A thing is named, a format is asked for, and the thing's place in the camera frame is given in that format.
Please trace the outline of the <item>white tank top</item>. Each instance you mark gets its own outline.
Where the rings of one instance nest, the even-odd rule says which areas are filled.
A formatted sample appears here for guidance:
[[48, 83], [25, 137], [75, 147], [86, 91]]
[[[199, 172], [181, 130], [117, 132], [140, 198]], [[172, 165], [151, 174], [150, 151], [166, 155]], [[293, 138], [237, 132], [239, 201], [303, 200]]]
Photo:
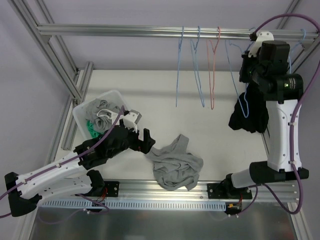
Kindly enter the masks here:
[[99, 118], [106, 118], [107, 120], [110, 120], [110, 122], [113, 124], [114, 121], [116, 120], [118, 114], [109, 110], [109, 109], [101, 109], [98, 111], [98, 113], [96, 114], [97, 117]]

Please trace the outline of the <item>green tank top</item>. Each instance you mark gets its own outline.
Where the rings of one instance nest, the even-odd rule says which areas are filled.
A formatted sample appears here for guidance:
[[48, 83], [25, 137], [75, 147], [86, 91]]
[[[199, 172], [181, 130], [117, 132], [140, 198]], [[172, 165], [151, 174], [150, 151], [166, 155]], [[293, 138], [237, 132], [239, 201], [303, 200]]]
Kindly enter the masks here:
[[102, 135], [102, 133], [95, 130], [95, 123], [90, 120], [86, 121], [86, 127], [92, 138], [97, 138]]

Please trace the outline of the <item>grey tank top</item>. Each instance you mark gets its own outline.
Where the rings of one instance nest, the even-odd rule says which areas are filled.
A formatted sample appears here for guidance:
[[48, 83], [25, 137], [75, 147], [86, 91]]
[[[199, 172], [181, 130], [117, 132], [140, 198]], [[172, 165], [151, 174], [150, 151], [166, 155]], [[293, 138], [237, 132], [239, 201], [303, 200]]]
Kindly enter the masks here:
[[111, 101], [98, 99], [89, 102], [85, 108], [85, 119], [93, 124], [93, 129], [104, 133], [112, 126], [111, 113], [120, 112], [120, 107]]
[[146, 158], [153, 163], [153, 176], [167, 191], [185, 187], [188, 191], [198, 184], [204, 166], [202, 158], [187, 152], [189, 138], [180, 134], [161, 149], [152, 147]]

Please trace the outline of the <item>black tank top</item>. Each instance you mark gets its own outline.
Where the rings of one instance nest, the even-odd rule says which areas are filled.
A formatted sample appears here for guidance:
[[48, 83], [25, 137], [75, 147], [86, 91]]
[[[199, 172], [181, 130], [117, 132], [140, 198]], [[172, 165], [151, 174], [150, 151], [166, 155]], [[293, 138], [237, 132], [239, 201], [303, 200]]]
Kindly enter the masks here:
[[268, 122], [269, 113], [264, 96], [255, 84], [250, 83], [239, 96], [228, 126], [234, 131], [243, 129], [250, 133], [263, 133]]

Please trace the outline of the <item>pink wire hanger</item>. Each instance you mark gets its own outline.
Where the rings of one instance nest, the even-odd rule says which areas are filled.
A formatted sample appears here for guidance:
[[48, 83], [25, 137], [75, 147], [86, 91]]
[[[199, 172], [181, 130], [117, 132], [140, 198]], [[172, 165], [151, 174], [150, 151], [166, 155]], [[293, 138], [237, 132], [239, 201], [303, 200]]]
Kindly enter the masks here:
[[215, 108], [215, 74], [216, 74], [216, 53], [217, 47], [221, 38], [221, 28], [218, 26], [217, 41], [214, 45], [211, 39], [206, 40], [206, 54], [207, 54], [207, 69], [208, 69], [208, 82], [209, 82], [209, 99], [210, 109]]

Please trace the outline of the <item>blue wire hanger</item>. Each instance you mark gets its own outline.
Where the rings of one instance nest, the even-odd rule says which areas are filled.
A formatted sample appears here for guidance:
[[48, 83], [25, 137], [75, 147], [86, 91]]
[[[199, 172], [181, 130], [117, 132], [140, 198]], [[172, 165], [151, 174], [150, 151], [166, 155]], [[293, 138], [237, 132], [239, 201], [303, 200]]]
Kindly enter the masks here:
[[199, 61], [198, 61], [198, 45], [201, 36], [201, 28], [200, 26], [197, 27], [197, 38], [196, 42], [192, 39], [189, 40], [190, 42], [190, 50], [191, 50], [191, 57], [192, 57], [192, 64], [193, 64], [193, 72], [194, 72], [194, 79], [200, 99], [200, 104], [204, 108], [205, 107], [205, 98], [202, 91], [202, 83], [200, 78], [200, 71], [199, 71]]
[[175, 107], [178, 106], [181, 49], [182, 49], [182, 43], [183, 43], [183, 38], [184, 38], [184, 32], [185, 32], [185, 27], [182, 26], [181, 36], [178, 40], [178, 50], [177, 50], [177, 76], [176, 76], [176, 90], [175, 90]]

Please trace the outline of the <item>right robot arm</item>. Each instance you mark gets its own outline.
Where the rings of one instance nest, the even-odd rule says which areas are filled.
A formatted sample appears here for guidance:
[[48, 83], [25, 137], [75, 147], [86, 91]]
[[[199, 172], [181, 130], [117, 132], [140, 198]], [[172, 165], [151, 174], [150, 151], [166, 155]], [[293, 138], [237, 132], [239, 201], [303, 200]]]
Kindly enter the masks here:
[[267, 160], [226, 175], [222, 189], [228, 198], [254, 185], [309, 178], [298, 146], [297, 104], [304, 93], [304, 81], [299, 74], [287, 72], [289, 52], [285, 41], [265, 40], [256, 55], [248, 50], [242, 54], [239, 80], [248, 86], [238, 97], [229, 127], [261, 133]]

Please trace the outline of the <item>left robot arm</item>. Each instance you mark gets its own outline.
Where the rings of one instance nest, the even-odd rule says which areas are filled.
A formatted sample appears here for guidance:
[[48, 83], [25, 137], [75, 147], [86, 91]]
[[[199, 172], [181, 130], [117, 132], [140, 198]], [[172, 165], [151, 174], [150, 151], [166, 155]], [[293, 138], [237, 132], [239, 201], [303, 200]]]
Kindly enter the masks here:
[[147, 128], [143, 130], [143, 139], [139, 135], [138, 131], [117, 125], [103, 135], [84, 141], [57, 162], [25, 174], [6, 174], [9, 215], [24, 216], [58, 197], [104, 195], [106, 184], [96, 167], [128, 149], [147, 154], [156, 141]]

